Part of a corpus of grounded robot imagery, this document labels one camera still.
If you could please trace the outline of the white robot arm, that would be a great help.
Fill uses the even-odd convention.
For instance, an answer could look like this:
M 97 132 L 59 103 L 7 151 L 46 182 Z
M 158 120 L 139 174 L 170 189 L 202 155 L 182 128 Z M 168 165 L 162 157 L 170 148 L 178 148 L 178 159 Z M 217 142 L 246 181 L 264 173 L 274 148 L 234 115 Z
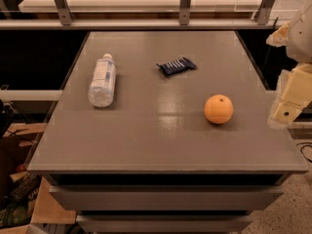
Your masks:
M 281 71 L 267 120 L 269 127 L 283 129 L 312 102 L 312 0 L 306 0 L 292 20 L 274 31 L 266 43 L 285 46 L 287 56 L 297 62 L 291 71 Z

